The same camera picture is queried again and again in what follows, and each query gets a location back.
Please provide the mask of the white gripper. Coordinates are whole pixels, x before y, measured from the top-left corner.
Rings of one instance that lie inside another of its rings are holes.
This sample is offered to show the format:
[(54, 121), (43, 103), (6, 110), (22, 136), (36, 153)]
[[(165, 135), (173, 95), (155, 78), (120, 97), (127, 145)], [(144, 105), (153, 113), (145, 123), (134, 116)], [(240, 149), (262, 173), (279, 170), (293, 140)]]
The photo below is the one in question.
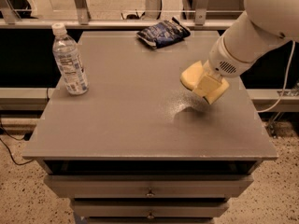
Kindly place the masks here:
[[(208, 55), (208, 62), (211, 69), (223, 77), (238, 77), (253, 66), (253, 63), (241, 62), (234, 58), (225, 47), (223, 36), (213, 45)], [(222, 83), (210, 76), (204, 69), (199, 71), (192, 91), (206, 98), (223, 95)]]

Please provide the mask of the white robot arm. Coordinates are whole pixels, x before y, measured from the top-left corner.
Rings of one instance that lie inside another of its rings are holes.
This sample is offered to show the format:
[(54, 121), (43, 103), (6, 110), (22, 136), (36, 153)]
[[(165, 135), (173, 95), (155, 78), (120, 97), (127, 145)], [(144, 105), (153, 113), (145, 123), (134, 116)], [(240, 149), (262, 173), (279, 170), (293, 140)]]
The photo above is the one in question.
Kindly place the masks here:
[(205, 97), (225, 77), (249, 70), (270, 50), (299, 40), (299, 0), (244, 0), (245, 11), (218, 39), (192, 91)]

